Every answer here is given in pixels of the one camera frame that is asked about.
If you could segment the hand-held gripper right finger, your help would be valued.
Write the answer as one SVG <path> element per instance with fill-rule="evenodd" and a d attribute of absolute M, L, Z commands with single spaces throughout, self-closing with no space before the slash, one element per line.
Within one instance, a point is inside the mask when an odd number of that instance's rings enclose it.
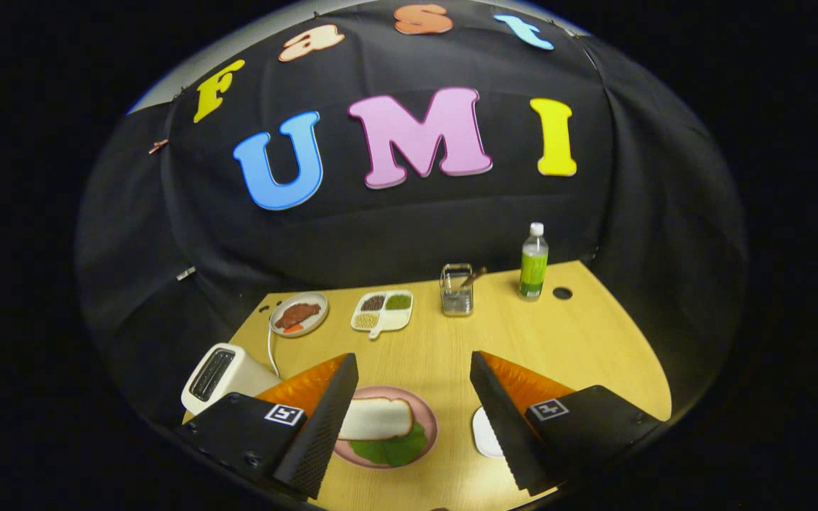
<path fill-rule="evenodd" d="M 661 427 L 603 385 L 574 390 L 475 351 L 470 379 L 518 488 L 538 495 L 598 478 Z"/>

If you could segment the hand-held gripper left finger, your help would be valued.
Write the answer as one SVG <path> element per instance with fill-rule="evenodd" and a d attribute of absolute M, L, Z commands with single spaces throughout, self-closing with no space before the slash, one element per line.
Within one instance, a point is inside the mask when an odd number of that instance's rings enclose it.
<path fill-rule="evenodd" d="M 342 353 L 258 397 L 231 392 L 175 435 L 202 461 L 254 488 L 315 499 L 358 378 L 354 353 Z"/>

